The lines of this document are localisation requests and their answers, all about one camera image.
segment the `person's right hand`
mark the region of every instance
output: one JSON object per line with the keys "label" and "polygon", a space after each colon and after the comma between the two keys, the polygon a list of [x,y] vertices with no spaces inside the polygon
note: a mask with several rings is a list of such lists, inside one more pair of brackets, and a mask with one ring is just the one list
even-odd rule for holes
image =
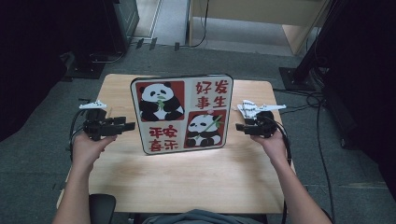
{"label": "person's right hand", "polygon": [[262,148],[265,153],[267,153],[272,164],[284,161],[287,162],[286,147],[283,142],[283,135],[280,131],[276,131],[269,138],[264,138],[258,135],[251,135],[250,138],[262,145]]}
{"label": "person's right hand", "polygon": [[79,134],[73,145],[73,167],[81,172],[90,172],[93,163],[99,158],[100,154],[105,151],[105,147],[115,141],[117,136],[108,136],[97,142],[84,132]]}

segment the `wooden table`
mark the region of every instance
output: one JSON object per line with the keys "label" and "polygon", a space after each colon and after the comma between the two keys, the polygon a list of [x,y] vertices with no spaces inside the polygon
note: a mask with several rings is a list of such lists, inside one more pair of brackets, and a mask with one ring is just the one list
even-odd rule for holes
{"label": "wooden table", "polygon": [[[298,54],[315,26],[326,19],[330,0],[211,0],[208,18],[256,21],[282,24],[293,54]],[[206,1],[191,0],[190,32],[192,43],[193,18],[205,17]]]}
{"label": "wooden table", "polygon": [[[98,99],[107,104],[109,117],[136,121],[130,92],[136,77],[106,77]],[[235,80],[232,106],[244,99],[276,104],[266,81]],[[280,121],[277,111],[274,115]],[[120,134],[95,163],[90,193],[114,195],[116,212],[182,213],[199,208],[225,214],[281,213],[283,193],[269,158],[259,144],[235,129],[235,123],[243,123],[239,111],[230,112],[229,122],[223,148],[191,152],[149,156],[138,130]]]}

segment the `panda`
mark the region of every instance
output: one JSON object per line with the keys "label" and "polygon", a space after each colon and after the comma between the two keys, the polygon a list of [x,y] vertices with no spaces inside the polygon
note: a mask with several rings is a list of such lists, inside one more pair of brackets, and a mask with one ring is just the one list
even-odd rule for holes
{"label": "panda", "polygon": [[186,136],[187,147],[211,147],[221,141],[216,119],[219,116],[196,115],[192,118]]}
{"label": "panda", "polygon": [[139,102],[140,116],[147,121],[175,120],[184,114],[180,101],[176,98],[171,83],[155,83],[141,87]]}

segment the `chair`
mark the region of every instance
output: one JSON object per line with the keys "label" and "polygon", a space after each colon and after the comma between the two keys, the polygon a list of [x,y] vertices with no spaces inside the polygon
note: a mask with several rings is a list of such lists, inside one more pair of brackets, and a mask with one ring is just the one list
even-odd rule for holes
{"label": "chair", "polygon": [[93,224],[110,224],[116,208],[116,198],[108,194],[90,195],[90,217]]}

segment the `person's left hand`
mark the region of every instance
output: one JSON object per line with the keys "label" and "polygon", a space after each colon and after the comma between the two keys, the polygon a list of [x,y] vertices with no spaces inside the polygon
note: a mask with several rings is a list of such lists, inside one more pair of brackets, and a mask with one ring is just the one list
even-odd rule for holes
{"label": "person's left hand", "polygon": [[105,151],[105,147],[115,141],[117,136],[108,136],[97,142],[91,140],[86,133],[79,134],[73,144],[73,167],[81,172],[90,172],[93,163]]}

